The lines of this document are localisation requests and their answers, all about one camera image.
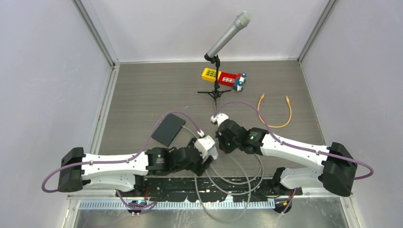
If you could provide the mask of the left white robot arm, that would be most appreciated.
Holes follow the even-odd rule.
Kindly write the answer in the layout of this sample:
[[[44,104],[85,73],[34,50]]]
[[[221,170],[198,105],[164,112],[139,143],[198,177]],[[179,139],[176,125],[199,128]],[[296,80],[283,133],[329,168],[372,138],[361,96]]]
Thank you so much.
[[[146,189],[144,176],[167,176],[182,170],[201,176],[217,158],[215,147],[202,152],[194,146],[155,147],[131,155],[88,154],[76,147],[61,160],[57,191],[112,189],[139,197]]]

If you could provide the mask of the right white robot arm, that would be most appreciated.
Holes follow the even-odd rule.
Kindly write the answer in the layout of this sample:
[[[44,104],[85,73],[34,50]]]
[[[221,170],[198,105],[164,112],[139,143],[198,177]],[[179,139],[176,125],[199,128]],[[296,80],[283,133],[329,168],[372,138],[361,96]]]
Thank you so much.
[[[267,130],[246,130],[229,119],[217,127],[219,148],[225,153],[239,149],[246,154],[278,157],[303,165],[298,169],[277,168],[271,180],[274,193],[283,195],[295,188],[323,187],[338,196],[351,195],[357,165],[351,162],[352,156],[342,144],[334,142],[327,147],[291,141],[292,146],[288,146],[283,138]]]

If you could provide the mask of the black network switch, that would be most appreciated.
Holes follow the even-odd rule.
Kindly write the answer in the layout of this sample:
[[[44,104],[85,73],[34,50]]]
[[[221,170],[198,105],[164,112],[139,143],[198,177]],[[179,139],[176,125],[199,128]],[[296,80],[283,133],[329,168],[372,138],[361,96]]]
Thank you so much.
[[[186,121],[174,114],[168,114],[152,134],[152,139],[169,147]]]

